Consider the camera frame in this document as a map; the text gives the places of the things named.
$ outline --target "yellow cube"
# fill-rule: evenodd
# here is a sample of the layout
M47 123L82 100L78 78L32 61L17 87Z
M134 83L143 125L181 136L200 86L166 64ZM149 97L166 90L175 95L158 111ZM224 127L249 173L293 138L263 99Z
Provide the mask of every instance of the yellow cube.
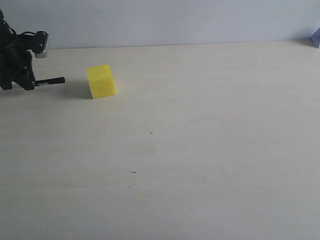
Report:
M86 69L93 99L116 94L114 78L109 65L90 66Z

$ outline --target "white wall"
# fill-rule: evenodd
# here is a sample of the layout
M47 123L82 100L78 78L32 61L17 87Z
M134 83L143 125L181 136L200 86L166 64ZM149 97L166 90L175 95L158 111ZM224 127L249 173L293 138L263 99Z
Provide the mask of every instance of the white wall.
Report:
M319 0L1 0L13 28L52 48L290 40L320 27Z

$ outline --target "foam block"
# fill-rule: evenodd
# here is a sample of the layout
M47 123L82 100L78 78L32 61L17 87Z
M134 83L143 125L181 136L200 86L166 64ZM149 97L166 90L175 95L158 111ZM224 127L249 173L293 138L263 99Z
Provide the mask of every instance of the foam block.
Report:
M311 39L314 42L315 46L319 49L320 48L320 28L317 31L315 31Z
M93 99L115 95L116 88L109 65L90 66L86 69Z

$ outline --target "blue object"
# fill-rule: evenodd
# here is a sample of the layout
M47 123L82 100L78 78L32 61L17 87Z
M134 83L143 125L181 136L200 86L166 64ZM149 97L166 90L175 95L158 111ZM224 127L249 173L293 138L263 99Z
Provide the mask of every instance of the blue object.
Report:
M311 39L314 42L315 46L319 49L320 48L320 28L317 31L315 31Z

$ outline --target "white tabletop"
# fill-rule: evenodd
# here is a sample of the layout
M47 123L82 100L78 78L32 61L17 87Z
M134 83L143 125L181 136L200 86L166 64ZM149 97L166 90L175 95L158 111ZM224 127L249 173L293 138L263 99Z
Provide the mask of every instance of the white tabletop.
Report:
M117 95L88 99L101 64ZM0 239L319 239L319 66L309 41L50 51L66 84L0 92Z

